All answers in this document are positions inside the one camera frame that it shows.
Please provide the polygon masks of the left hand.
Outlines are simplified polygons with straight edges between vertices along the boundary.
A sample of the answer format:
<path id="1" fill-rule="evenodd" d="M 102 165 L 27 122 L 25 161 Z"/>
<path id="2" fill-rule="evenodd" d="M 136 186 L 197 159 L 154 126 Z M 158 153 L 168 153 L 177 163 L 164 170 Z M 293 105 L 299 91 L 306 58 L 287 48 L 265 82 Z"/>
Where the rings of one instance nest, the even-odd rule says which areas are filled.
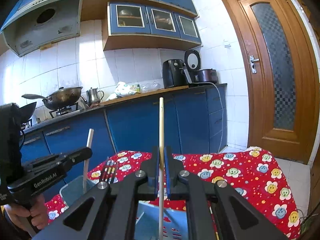
<path id="1" fill-rule="evenodd" d="M 15 203 L 3 206 L 13 224 L 24 231 L 26 231 L 26 227 L 21 223 L 20 218 L 28 218 L 31 216 L 32 225 L 39 230 L 42 230 L 48 225 L 47 207 L 43 194 L 38 195 L 33 201 L 33 206 L 27 209 Z"/>

